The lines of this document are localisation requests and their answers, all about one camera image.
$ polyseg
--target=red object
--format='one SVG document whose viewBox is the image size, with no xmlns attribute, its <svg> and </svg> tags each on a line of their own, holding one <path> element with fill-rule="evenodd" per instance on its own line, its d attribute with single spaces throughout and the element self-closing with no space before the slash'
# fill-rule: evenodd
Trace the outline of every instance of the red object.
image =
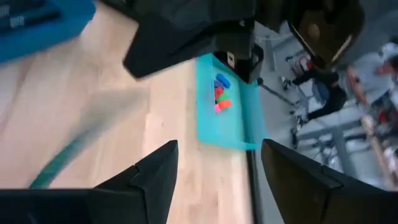
<svg viewBox="0 0 398 224">
<path fill-rule="evenodd" d="M 220 107 L 221 110 L 223 110 L 232 107 L 232 102 L 231 100 L 223 100 L 221 102 L 218 102 L 218 106 Z"/>
<path fill-rule="evenodd" d="M 221 87 L 217 87 L 215 90 L 216 100 L 224 93 L 224 90 Z"/>
</svg>

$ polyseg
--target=shoe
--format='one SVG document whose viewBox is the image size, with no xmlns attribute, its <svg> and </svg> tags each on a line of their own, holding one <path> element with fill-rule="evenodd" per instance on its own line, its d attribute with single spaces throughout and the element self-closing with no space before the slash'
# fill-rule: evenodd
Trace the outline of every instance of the shoe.
<svg viewBox="0 0 398 224">
<path fill-rule="evenodd" d="M 308 123 L 308 119 L 305 116 L 297 115 L 296 116 L 296 130 L 300 131 L 305 124 Z"/>
<path fill-rule="evenodd" d="M 280 82 L 282 83 L 282 88 L 284 90 L 288 90 L 288 88 L 292 86 L 292 81 L 285 77 L 280 77 Z"/>
</svg>

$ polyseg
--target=orange object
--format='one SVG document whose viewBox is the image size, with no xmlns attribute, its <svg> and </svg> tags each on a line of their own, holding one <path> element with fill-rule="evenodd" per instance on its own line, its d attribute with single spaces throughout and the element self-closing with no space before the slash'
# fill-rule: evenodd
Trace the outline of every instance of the orange object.
<svg viewBox="0 0 398 224">
<path fill-rule="evenodd" d="M 232 102 L 231 100 L 223 100 L 221 102 L 218 102 L 218 106 L 220 107 L 221 110 L 223 110 L 232 107 Z"/>
</svg>

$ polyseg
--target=green object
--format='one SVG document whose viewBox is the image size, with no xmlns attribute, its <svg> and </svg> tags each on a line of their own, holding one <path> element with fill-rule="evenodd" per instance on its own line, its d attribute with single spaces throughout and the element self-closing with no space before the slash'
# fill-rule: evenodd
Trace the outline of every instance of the green object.
<svg viewBox="0 0 398 224">
<path fill-rule="evenodd" d="M 224 100 L 228 100 L 228 99 L 229 99 L 229 96 L 228 96 L 227 92 L 224 90 L 223 94 L 221 94 L 221 96 L 218 97 L 217 103 L 224 101 Z"/>
</svg>

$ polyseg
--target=table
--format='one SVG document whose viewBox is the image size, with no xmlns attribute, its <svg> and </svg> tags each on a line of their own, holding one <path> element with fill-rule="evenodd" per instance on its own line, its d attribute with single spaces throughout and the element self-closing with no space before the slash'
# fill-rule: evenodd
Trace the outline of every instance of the table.
<svg viewBox="0 0 398 224">
<path fill-rule="evenodd" d="M 134 81 L 122 60 L 136 29 L 98 4 L 79 38 L 0 67 L 0 187 L 27 187 L 82 134 L 51 187 L 94 187 L 178 139 L 168 223 L 251 223 L 246 153 L 197 141 L 195 61 Z"/>
<path fill-rule="evenodd" d="M 389 190 L 398 191 L 398 183 L 394 179 L 398 179 L 398 170 L 390 172 L 386 157 L 384 156 L 384 148 L 380 143 L 377 136 L 374 135 L 374 121 L 370 116 L 363 116 L 361 118 L 361 124 L 368 136 L 371 149 L 377 157 L 377 163 L 380 165 L 383 173 L 383 178 L 386 181 L 386 185 Z"/>
</svg>

